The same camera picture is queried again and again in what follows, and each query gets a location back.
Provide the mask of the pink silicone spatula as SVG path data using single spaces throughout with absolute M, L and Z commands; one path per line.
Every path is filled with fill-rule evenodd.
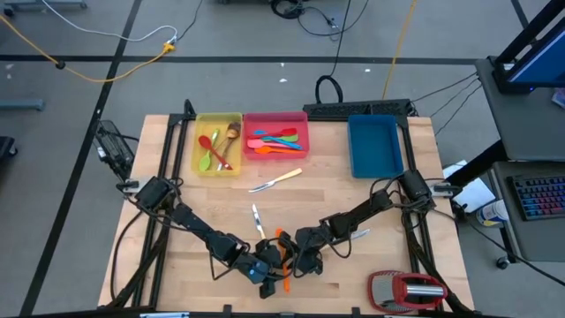
M 271 148 L 290 148 L 288 145 L 284 145 L 278 142 L 265 142 L 264 140 L 248 140 L 246 142 L 247 147 L 249 148 L 263 148 L 263 147 L 271 147 Z

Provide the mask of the small grey desk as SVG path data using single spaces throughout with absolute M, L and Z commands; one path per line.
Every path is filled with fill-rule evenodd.
M 565 218 L 524 221 L 507 181 L 511 176 L 565 176 L 565 163 L 499 162 L 493 172 L 521 256 L 527 261 L 565 262 Z

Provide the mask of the orange rounded silicone spatula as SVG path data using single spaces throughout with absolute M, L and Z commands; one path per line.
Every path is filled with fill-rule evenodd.
M 277 227 L 276 230 L 275 230 L 276 237 L 280 238 L 282 232 L 283 232 L 283 228 Z M 282 273 L 283 273 L 284 276 L 286 276 L 283 280 L 283 289 L 284 289 L 284 292 L 286 294 L 290 294 L 290 277 L 288 276 L 290 271 L 289 271 L 288 265 L 286 264 L 286 262 L 284 260 L 284 257 L 286 255 L 286 249 L 285 249 L 285 247 L 283 246 L 282 243 L 277 243 L 277 245 L 278 245 L 279 252 L 280 252 L 280 255 L 281 255 L 281 259 L 282 259 Z

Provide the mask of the pink translucent plastic bin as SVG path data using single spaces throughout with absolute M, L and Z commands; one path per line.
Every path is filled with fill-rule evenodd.
M 248 135 L 255 131 L 267 131 L 274 133 L 285 128 L 296 128 L 298 130 L 298 141 L 304 150 L 303 154 L 282 154 L 270 153 L 266 155 L 257 154 L 254 148 L 249 148 L 246 142 L 250 140 Z M 269 113 L 248 113 L 244 115 L 244 145 L 243 153 L 249 160 L 266 161 L 266 160 L 294 160 L 304 159 L 310 150 L 308 117 L 303 111 L 294 112 L 269 112 Z

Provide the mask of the red plastic spoon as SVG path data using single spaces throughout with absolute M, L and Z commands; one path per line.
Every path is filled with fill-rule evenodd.
M 201 135 L 198 138 L 198 142 L 206 150 L 206 152 L 208 150 L 211 152 L 211 156 L 214 156 L 223 168 L 225 168 L 226 170 L 233 170 L 232 166 L 228 162 L 226 162 L 224 158 L 221 155 L 219 155 L 217 151 L 214 149 L 214 147 L 211 145 L 210 138 Z

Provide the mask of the red and steel box grater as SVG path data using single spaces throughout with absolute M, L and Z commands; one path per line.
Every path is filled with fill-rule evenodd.
M 405 314 L 436 308 L 448 296 L 438 279 L 398 270 L 373 272 L 367 279 L 370 304 L 386 314 Z

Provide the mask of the blue plastic bin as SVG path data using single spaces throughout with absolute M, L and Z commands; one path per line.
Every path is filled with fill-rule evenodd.
M 392 178 L 404 171 L 395 117 L 349 116 L 348 141 L 354 178 Z

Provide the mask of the backlit rainbow keyboard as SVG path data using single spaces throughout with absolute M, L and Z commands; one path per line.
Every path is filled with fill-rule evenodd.
M 524 221 L 565 218 L 565 176 L 507 177 Z

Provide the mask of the green plastic spoon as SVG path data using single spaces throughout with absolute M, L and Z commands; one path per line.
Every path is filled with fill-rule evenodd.
M 211 145 L 214 146 L 219 136 L 220 130 L 216 128 L 210 137 Z M 208 150 L 201 158 L 199 163 L 199 171 L 206 171 L 211 165 L 211 152 Z

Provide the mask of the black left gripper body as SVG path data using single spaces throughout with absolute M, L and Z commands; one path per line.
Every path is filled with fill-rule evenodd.
M 283 279 L 283 275 L 276 271 L 282 268 L 280 252 L 268 240 L 258 242 L 255 251 L 243 254 L 240 262 L 240 273 L 253 284 L 259 285 L 261 299 L 275 294 L 275 283 Z

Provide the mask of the red silicone spatula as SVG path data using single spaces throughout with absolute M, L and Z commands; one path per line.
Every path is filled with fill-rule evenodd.
M 248 135 L 248 138 L 260 139 L 266 136 L 281 137 L 281 136 L 290 136 L 297 133 L 298 130 L 296 128 L 285 128 L 278 132 L 256 131 L 255 133 Z

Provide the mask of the black metal rig frame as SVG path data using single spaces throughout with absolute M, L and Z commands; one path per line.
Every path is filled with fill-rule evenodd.
M 179 117 L 149 115 L 142 126 L 132 168 L 135 178 L 177 171 L 185 202 L 213 228 L 255 244 L 260 240 L 252 213 L 259 211 L 265 234 L 277 227 L 295 231 L 321 218 L 345 212 L 364 201 L 373 182 L 350 173 L 347 124 L 317 117 L 308 124 L 310 152 L 303 160 L 241 162 L 235 177 L 200 177 L 192 171 L 195 126 L 181 127 Z M 249 190 L 292 170 L 303 172 L 257 193 Z M 324 271 L 290 282 L 290 294 L 278 290 L 261 299 L 259 289 L 237 272 L 218 280 L 220 266 L 208 258 L 204 244 L 188 232 L 172 230 L 162 256 L 150 265 L 128 307 L 161 311 L 234 313 L 344 314 L 358 308 L 371 314 L 368 276 L 381 269 L 409 269 L 411 259 L 401 213 L 391 209 L 363 225 L 370 233 L 323 252 Z

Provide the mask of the black chair caster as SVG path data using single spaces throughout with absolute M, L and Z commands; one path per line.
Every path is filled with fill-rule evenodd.
M 14 157 L 17 153 L 15 139 L 9 136 L 0 136 L 0 161 Z

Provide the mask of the large grey desk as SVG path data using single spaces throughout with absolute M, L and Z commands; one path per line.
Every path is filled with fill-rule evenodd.
M 565 162 L 565 110 L 551 101 L 553 90 L 504 95 L 487 59 L 475 62 L 499 139 L 491 146 L 500 160 Z

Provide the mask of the black mesh box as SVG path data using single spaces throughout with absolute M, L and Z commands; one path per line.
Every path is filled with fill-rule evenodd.
M 126 139 L 135 140 L 119 132 L 110 120 L 97 122 L 94 130 L 94 145 L 99 159 L 106 163 L 122 181 L 130 177 L 135 157 Z

